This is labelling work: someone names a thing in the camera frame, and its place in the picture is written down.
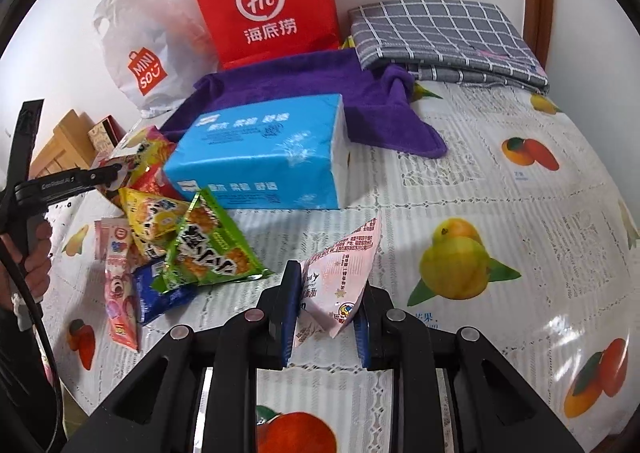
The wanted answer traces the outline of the left hand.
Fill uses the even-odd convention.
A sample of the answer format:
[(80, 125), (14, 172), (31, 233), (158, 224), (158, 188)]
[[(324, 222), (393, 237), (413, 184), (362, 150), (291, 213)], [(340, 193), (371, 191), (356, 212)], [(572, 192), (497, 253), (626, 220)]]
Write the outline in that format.
[[(1, 240), (3, 244), (6, 245), (6, 249), (9, 251), (12, 259), (16, 263), (24, 263), (24, 267), (27, 272), (25, 282), (35, 298), (43, 297), (49, 289), (49, 273), (51, 269), (51, 235), (51, 225), (47, 220), (44, 220), (37, 226), (37, 246), (26, 259), (23, 259), (22, 254), (14, 245), (8, 234), (1, 235)], [(4, 267), (1, 267), (0, 303), (2, 309), (9, 311), (13, 310), (10, 278)]]

